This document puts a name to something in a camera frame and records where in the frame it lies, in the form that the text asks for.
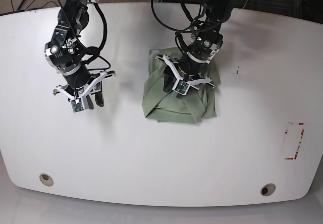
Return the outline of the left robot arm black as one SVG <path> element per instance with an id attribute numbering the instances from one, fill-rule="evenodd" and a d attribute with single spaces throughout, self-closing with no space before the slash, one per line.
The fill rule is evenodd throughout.
<path id="1" fill-rule="evenodd" d="M 203 70 L 223 45 L 221 25 L 231 16 L 236 0 L 198 0 L 199 12 L 192 17 L 185 1 L 179 0 L 181 8 L 190 21 L 185 29 L 163 26 L 175 32 L 175 42 L 182 54 L 179 60 L 168 55 L 158 55 L 166 64 L 163 91 L 185 96 L 189 89 L 199 90 L 200 85 L 214 87 L 212 79 Z"/>

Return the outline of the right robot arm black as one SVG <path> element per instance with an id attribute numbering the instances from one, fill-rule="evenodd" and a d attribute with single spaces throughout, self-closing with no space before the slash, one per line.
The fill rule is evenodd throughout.
<path id="1" fill-rule="evenodd" d="M 89 69 L 87 65 L 100 55 L 107 40 L 107 22 L 98 5 L 99 0 L 66 0 L 60 4 L 58 24 L 51 41 L 45 45 L 47 62 L 66 80 L 66 85 L 58 85 L 54 94 L 61 93 L 68 98 L 75 113 L 104 106 L 102 82 L 115 76 L 115 71 L 106 68 Z M 89 22 L 88 5 L 93 4 L 103 23 L 102 41 L 98 47 L 86 47 L 80 41 L 80 33 Z"/>

